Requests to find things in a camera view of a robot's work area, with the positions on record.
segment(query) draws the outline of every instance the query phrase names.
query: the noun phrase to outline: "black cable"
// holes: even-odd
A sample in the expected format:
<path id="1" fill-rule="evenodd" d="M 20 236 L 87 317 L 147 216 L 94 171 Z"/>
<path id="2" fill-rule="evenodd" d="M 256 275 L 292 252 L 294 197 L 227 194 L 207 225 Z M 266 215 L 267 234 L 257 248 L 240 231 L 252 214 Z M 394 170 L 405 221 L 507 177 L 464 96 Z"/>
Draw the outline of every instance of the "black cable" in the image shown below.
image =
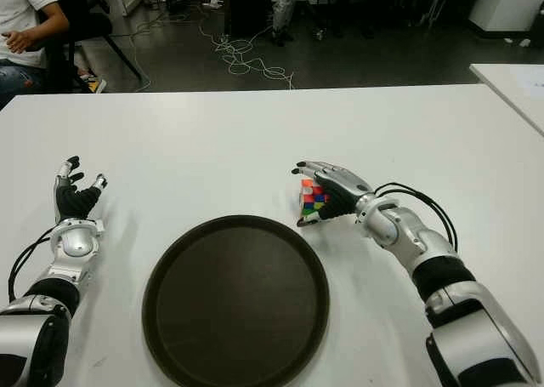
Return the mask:
<path id="1" fill-rule="evenodd" d="M 15 278 L 17 277 L 17 274 L 19 274 L 19 271 L 23 267 L 23 265 L 26 263 L 26 261 L 31 257 L 32 253 L 34 253 L 34 250 L 36 247 L 44 242 L 49 241 L 49 238 L 45 237 L 47 234 L 49 234 L 53 228 L 50 228 L 49 230 L 45 231 L 43 234 L 40 235 L 40 237 L 33 242 L 31 245 L 29 245 L 25 250 L 20 253 L 19 257 L 15 260 L 14 266 L 11 268 L 11 272 L 9 273 L 8 278 L 8 297 L 9 297 L 9 303 L 13 302 L 15 300 L 15 292 L 14 292 L 14 285 L 15 285 Z"/>
<path id="2" fill-rule="evenodd" d="M 387 183 L 385 185 L 380 185 L 374 190 L 374 193 L 377 194 L 378 191 L 390 185 L 396 185 L 406 190 L 392 189 L 392 190 L 384 191 L 383 193 L 379 194 L 378 197 L 385 196 L 391 193 L 403 193 L 403 194 L 408 194 L 409 196 L 413 196 L 417 198 L 418 200 L 427 204 L 439 216 L 440 220 L 442 221 L 442 224 L 444 225 L 446 234 L 448 236 L 448 241 L 450 242 L 453 249 L 455 249 L 455 251 L 458 252 L 459 242 L 457 239 L 457 231 L 455 229 L 455 226 L 451 222 L 451 219 L 448 216 L 447 212 L 444 211 L 444 209 L 435 200 L 427 196 L 425 193 L 417 191 L 408 185 L 402 185 L 400 183 L 395 183 L 395 182 Z"/>
<path id="3" fill-rule="evenodd" d="M 414 189 L 414 188 L 412 188 L 412 187 L 410 187 L 408 185 L 402 185 L 401 183 L 396 183 L 396 182 L 387 183 L 386 185 L 381 185 L 377 189 L 374 190 L 374 193 L 376 193 L 377 191 L 381 190 L 384 187 L 387 187 L 388 185 L 397 185 L 398 187 L 403 187 L 403 188 L 405 188 L 405 189 L 407 189 L 409 191 L 413 191 L 413 192 L 419 194 L 420 196 L 423 196 L 425 200 L 423 200 L 423 199 L 421 199 L 421 200 L 423 202 L 425 202 L 427 205 L 429 205 L 429 207 L 431 207 L 429 203 L 432 203 L 442 213 L 442 215 L 444 216 L 444 218 L 448 222 L 448 224 L 449 224 L 449 226 L 451 228 L 451 231 L 453 232 L 453 243 L 451 245 L 456 250 L 456 252 L 458 251 L 459 240 L 457 238 L 456 227 L 451 222 L 450 216 L 447 214 L 447 212 L 444 211 L 444 209 L 435 200 L 433 200 L 431 197 L 427 196 L 425 193 L 422 193 L 422 192 L 420 192 L 420 191 L 418 191 L 418 190 L 416 190 L 416 189 Z"/>

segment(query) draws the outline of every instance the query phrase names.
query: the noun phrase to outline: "human hand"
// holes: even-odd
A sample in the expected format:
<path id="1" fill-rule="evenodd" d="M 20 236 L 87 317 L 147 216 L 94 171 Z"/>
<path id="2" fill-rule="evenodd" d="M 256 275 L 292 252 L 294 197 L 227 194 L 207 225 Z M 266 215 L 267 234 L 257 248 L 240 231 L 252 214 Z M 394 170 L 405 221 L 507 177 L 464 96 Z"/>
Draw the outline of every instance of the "human hand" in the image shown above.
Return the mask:
<path id="1" fill-rule="evenodd" d="M 2 35 L 7 38 L 6 44 L 9 51 L 15 54 L 24 53 L 34 43 L 34 39 L 28 31 L 6 31 Z"/>

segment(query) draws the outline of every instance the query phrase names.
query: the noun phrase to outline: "white t-shirt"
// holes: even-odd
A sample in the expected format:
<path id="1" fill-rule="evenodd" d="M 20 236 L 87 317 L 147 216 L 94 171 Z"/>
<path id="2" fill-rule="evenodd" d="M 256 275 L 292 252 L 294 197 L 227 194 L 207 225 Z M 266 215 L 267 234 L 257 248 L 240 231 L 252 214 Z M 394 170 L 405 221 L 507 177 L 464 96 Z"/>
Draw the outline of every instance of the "white t-shirt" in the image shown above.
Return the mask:
<path id="1" fill-rule="evenodd" d="M 39 24 L 37 11 L 57 0 L 0 0 L 0 34 L 7 31 L 23 31 Z M 6 44 L 7 38 L 0 36 L 0 60 L 15 64 L 45 68 L 43 50 L 13 54 Z"/>

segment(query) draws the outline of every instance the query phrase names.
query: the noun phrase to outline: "white desk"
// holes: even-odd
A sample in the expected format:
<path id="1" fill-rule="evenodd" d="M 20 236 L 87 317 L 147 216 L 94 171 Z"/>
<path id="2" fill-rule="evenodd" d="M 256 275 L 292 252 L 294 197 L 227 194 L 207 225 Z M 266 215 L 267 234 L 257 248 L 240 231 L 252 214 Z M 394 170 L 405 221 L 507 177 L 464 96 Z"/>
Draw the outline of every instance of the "white desk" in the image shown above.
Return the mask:
<path id="1" fill-rule="evenodd" d="M 544 65 L 472 64 L 476 76 L 504 99 L 530 126 L 544 136 L 544 95 L 530 94 L 519 75 Z"/>
<path id="2" fill-rule="evenodd" d="M 292 227 L 326 269 L 329 328 L 293 385 L 438 386 L 422 302 L 394 258 L 363 239 L 353 217 L 296 228 L 290 169 L 302 159 L 345 165 L 373 185 L 414 185 L 439 201 L 467 266 L 544 363 L 544 142 L 485 85 L 19 97 L 0 112 L 0 283 L 54 222 L 54 174 L 75 154 L 110 184 L 92 215 L 107 233 L 73 322 L 63 386 L 171 385 L 143 340 L 145 282 L 189 228 L 233 213 Z M 441 230 L 425 206 L 401 200 Z M 47 248 L 36 252 L 18 295 L 49 260 Z"/>

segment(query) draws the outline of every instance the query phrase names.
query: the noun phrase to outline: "rubik's cube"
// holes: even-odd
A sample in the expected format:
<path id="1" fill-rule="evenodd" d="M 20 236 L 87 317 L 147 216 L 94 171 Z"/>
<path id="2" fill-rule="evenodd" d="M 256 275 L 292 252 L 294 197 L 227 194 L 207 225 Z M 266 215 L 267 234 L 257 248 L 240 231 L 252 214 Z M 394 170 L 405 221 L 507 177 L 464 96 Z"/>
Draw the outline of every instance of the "rubik's cube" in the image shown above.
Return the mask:
<path id="1" fill-rule="evenodd" d="M 315 183 L 312 179 L 303 179 L 300 190 L 301 215 L 309 215 L 329 201 L 329 195 L 323 193 L 323 187 Z"/>

